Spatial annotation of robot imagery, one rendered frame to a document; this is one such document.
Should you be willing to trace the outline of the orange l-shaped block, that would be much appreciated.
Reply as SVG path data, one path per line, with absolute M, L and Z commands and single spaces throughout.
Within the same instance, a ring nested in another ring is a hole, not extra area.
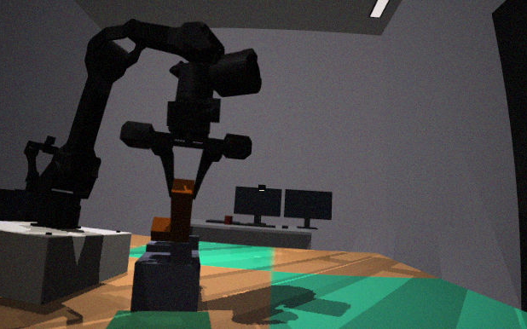
M 188 243 L 194 180 L 175 179 L 171 190 L 171 218 L 153 218 L 151 240 Z

